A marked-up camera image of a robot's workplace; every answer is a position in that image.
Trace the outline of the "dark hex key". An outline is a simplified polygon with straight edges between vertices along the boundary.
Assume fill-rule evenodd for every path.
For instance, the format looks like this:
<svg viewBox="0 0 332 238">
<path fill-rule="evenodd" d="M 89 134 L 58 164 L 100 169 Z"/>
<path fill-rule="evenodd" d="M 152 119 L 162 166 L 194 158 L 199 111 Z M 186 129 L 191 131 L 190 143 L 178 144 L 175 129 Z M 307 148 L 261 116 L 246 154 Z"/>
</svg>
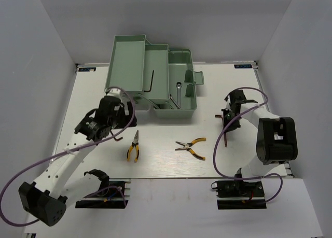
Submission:
<svg viewBox="0 0 332 238">
<path fill-rule="evenodd" d="M 110 134 L 116 142 L 119 142 L 123 139 L 123 137 L 119 137 L 118 135 L 115 135 L 112 131 L 110 131 Z"/>
<path fill-rule="evenodd" d="M 223 116 L 223 115 L 216 114 L 214 117 L 222 120 L 222 125 L 223 125 L 223 128 L 224 128 L 224 127 L 225 127 L 224 116 Z M 224 133 L 224 146 L 225 146 L 225 147 L 228 147 L 228 143 L 227 143 L 227 135 L 226 135 L 226 133 Z"/>
<path fill-rule="evenodd" d="M 152 90 L 152 86 L 153 86 L 153 80 L 154 80 L 154 73 L 155 73 L 155 70 L 152 71 L 152 74 L 151 74 L 151 80 L 150 80 L 150 86 L 149 86 L 149 89 L 148 90 L 144 90 L 143 92 L 144 93 L 150 93 L 151 90 Z"/>
</svg>

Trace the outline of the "large silver ratchet wrench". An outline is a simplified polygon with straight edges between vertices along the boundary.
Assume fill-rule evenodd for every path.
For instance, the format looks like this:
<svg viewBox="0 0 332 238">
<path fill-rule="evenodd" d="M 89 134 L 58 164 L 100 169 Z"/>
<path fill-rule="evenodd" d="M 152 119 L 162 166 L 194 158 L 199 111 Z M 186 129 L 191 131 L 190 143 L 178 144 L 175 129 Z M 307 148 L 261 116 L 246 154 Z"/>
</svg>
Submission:
<svg viewBox="0 0 332 238">
<path fill-rule="evenodd" d="M 181 109 L 182 107 L 182 102 L 181 102 L 181 99 L 182 99 L 182 83 L 180 81 L 178 81 L 176 83 L 176 89 L 177 89 L 177 104 L 178 104 L 178 108 Z"/>
</svg>

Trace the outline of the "green toolbox with clear lid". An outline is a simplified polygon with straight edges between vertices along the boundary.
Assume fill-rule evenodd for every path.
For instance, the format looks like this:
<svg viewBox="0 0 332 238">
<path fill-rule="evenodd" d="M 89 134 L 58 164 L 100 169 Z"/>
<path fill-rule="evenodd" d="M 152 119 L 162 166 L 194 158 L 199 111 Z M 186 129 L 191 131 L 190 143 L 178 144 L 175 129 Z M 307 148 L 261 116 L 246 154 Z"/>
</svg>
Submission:
<svg viewBox="0 0 332 238">
<path fill-rule="evenodd" d="M 196 87 L 204 84 L 190 49 L 152 44 L 146 35 L 114 37 L 105 86 L 127 91 L 136 106 L 163 119 L 190 119 L 197 109 Z"/>
</svg>

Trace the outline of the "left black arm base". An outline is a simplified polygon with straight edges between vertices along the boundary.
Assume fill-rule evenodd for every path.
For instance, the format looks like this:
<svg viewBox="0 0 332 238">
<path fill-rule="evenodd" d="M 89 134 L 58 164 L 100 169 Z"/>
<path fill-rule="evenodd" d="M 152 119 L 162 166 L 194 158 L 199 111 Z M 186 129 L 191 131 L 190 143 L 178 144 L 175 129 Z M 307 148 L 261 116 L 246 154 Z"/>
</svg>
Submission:
<svg viewBox="0 0 332 238">
<path fill-rule="evenodd" d="M 130 197 L 129 179 L 109 181 L 110 186 L 101 193 L 84 198 L 75 204 L 76 209 L 125 209 Z"/>
</svg>

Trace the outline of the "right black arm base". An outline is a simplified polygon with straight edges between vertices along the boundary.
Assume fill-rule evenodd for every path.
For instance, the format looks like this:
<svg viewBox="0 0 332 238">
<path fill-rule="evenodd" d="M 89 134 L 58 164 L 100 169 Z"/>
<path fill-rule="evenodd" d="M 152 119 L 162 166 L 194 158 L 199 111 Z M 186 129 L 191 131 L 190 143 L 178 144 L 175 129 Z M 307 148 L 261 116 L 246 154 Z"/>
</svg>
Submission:
<svg viewBox="0 0 332 238">
<path fill-rule="evenodd" d="M 264 197 L 262 183 L 242 180 L 220 180 L 211 184 L 211 189 L 217 192 L 219 198 L 258 198 Z"/>
</svg>

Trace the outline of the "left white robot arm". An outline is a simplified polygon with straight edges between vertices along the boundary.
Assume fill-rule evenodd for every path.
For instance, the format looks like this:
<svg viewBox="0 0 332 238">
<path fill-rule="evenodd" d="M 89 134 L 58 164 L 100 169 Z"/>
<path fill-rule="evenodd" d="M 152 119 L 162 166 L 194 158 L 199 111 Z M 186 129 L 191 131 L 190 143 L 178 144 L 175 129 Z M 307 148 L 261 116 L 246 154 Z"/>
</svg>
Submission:
<svg viewBox="0 0 332 238">
<path fill-rule="evenodd" d="M 84 172 L 82 178 L 69 184 L 68 180 L 102 140 L 114 128 L 133 126 L 131 101 L 123 103 L 116 96 L 105 96 L 96 109 L 89 111 L 74 129 L 65 154 L 53 161 L 31 184 L 19 187 L 23 208 L 49 227 L 54 226 L 72 204 L 89 195 L 104 196 L 109 192 L 109 176 L 97 169 Z"/>
</svg>

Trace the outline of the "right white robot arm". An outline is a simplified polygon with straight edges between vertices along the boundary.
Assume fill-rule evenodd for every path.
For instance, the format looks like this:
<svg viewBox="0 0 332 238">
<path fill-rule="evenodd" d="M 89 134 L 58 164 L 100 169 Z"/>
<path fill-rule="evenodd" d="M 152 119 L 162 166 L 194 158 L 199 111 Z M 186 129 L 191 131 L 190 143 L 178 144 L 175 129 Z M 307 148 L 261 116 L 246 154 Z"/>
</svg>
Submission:
<svg viewBox="0 0 332 238">
<path fill-rule="evenodd" d="M 241 119 L 257 129 L 256 154 L 238 170 L 241 178 L 234 183 L 235 192 L 245 196 L 253 190 L 251 180 L 260 180 L 273 168 L 297 158 L 295 122 L 291 117 L 280 117 L 267 111 L 256 100 L 247 99 L 243 89 L 231 91 L 225 101 L 227 105 L 222 109 L 225 134 L 240 128 Z"/>
</svg>

